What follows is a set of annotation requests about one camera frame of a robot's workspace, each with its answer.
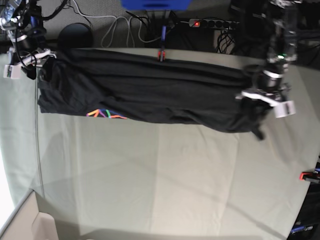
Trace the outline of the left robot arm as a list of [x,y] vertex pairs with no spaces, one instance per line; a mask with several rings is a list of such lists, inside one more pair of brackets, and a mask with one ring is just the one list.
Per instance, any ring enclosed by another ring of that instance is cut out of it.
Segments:
[[266,0],[261,10],[268,32],[264,63],[251,77],[252,86],[244,89],[237,99],[249,99],[268,104],[276,118],[296,113],[295,103],[288,100],[290,85],[284,82],[289,65],[297,60],[298,5],[301,0]]

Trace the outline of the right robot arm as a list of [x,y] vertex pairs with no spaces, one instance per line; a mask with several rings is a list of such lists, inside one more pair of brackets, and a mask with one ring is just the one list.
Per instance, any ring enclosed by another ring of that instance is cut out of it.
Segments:
[[36,79],[37,69],[48,59],[55,59],[45,39],[47,30],[44,22],[56,17],[68,2],[61,4],[49,16],[42,15],[42,7],[36,0],[7,0],[0,12],[0,29],[6,32],[12,47],[7,56],[9,63],[4,66],[3,77],[20,79],[24,72],[29,79]]

